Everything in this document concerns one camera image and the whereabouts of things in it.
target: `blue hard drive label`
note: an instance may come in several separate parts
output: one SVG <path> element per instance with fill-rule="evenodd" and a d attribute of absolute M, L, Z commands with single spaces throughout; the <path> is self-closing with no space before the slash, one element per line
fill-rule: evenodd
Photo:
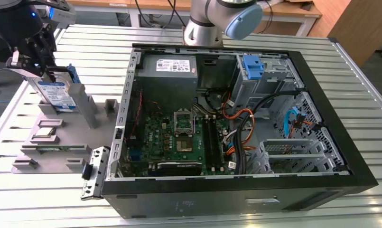
<path fill-rule="evenodd" d="M 75 102 L 67 93 L 67 86 L 63 82 L 37 82 L 37 86 L 51 102 L 59 109 L 75 109 Z"/>

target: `metal table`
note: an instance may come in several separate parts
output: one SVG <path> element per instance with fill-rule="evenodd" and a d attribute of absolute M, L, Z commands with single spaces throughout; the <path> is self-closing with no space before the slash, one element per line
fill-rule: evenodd
<path fill-rule="evenodd" d="M 176 29 L 75 25 L 56 31 L 60 66 L 72 63 L 95 101 L 120 97 L 132 42 L 180 44 Z M 226 47 L 300 51 L 379 186 L 306 212 L 194 218 L 121 219 L 105 200 L 80 201 L 80 174 L 11 174 L 11 163 L 39 114 L 23 83 L 0 118 L 0 222 L 11 227 L 382 227 L 382 97 L 339 44 L 324 38 L 251 35 Z"/>

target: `green circuit board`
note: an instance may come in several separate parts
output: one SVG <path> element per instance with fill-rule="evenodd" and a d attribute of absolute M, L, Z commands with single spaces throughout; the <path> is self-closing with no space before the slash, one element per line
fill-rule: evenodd
<path fill-rule="evenodd" d="M 203 117 L 195 118 L 195 133 L 192 137 L 188 135 L 175 135 L 174 132 L 174 116 L 151 116 L 146 119 L 143 147 L 140 150 L 140 159 L 132 164 L 132 173 L 135 176 L 147 176 L 147 163 L 150 162 L 199 162 L 203 165 L 200 175 L 224 175 L 228 174 L 223 169 L 211 171 L 206 167 L 206 156 L 203 146 Z M 182 128 L 190 127 L 188 119 L 178 119 L 178 125 Z M 227 128 L 226 120 L 216 120 L 216 129 L 219 139 L 222 140 L 222 129 Z"/>

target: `power supply label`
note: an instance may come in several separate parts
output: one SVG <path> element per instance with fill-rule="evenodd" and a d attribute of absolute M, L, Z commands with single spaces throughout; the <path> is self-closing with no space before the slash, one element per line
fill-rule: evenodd
<path fill-rule="evenodd" d="M 75 109 L 75 102 L 65 91 L 65 84 L 63 82 L 37 82 L 37 86 L 52 106 L 59 109 Z"/>
<path fill-rule="evenodd" d="M 159 59 L 155 70 L 166 72 L 191 72 L 190 60 Z"/>

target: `connector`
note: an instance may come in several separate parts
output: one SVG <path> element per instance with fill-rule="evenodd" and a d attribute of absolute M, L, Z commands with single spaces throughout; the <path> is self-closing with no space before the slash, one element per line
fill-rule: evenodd
<path fill-rule="evenodd" d="M 300 129 L 304 119 L 306 119 L 306 114 L 299 113 L 296 115 L 296 121 L 294 121 L 292 123 L 294 128 Z"/>
<path fill-rule="evenodd" d="M 259 57 L 255 55 L 243 55 L 243 63 L 247 71 L 247 78 L 250 80 L 260 79 L 264 73 L 264 64 L 259 60 Z"/>

